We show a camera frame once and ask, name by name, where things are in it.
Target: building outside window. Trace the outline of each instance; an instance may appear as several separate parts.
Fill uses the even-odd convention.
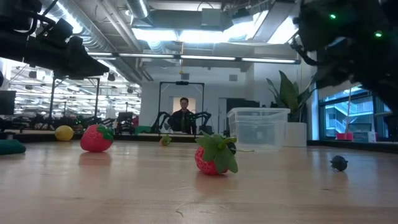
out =
[[[390,141],[386,117],[391,110],[361,86],[325,97],[319,102],[320,139],[335,139],[337,133],[375,131],[378,141]]]

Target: white planter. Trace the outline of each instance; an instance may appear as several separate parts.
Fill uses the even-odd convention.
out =
[[[307,124],[287,123],[285,147],[306,147],[307,146]]]

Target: potted plant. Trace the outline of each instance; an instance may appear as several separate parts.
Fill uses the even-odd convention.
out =
[[[284,146],[306,147],[307,146],[307,124],[303,123],[303,109],[307,100],[314,90],[310,91],[310,84],[303,91],[299,92],[297,82],[292,83],[282,71],[280,73],[280,89],[277,91],[273,82],[267,78],[269,90],[275,96],[275,104],[279,108],[290,108],[288,123],[286,127],[286,139]]]

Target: green strawberry leaves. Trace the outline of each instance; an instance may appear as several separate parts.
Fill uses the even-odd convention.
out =
[[[196,142],[205,149],[203,160],[214,161],[219,174],[222,174],[226,168],[233,173],[238,172],[235,156],[226,147],[227,142],[236,142],[236,138],[223,139],[218,134],[210,136],[203,133],[203,137],[196,139]]]
[[[168,146],[172,142],[172,138],[170,138],[170,136],[166,134],[162,137],[160,141],[163,143],[164,146]]]
[[[104,139],[113,141],[113,131],[109,128],[106,128],[105,125],[99,124],[97,126],[97,132],[101,133]]]

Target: green cushion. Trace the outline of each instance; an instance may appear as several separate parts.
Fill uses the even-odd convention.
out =
[[[0,155],[26,152],[26,147],[18,140],[0,140]]]

